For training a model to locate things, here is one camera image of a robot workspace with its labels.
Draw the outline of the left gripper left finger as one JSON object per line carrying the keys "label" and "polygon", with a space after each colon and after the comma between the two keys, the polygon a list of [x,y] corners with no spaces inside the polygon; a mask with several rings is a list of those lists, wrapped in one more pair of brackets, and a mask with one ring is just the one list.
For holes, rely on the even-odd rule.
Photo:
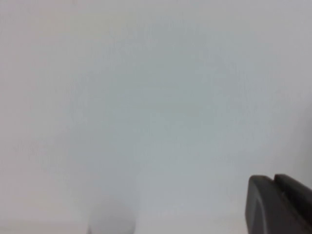
{"label": "left gripper left finger", "polygon": [[245,218],[250,234],[295,233],[295,219],[288,211],[281,191],[266,176],[250,177]]}

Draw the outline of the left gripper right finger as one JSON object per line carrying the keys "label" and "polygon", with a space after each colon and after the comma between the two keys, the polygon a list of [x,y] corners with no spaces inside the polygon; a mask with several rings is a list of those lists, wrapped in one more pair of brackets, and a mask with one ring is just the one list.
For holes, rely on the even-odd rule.
{"label": "left gripper right finger", "polygon": [[274,183],[281,191],[289,209],[303,226],[312,233],[312,190],[298,180],[286,174],[276,174]]}

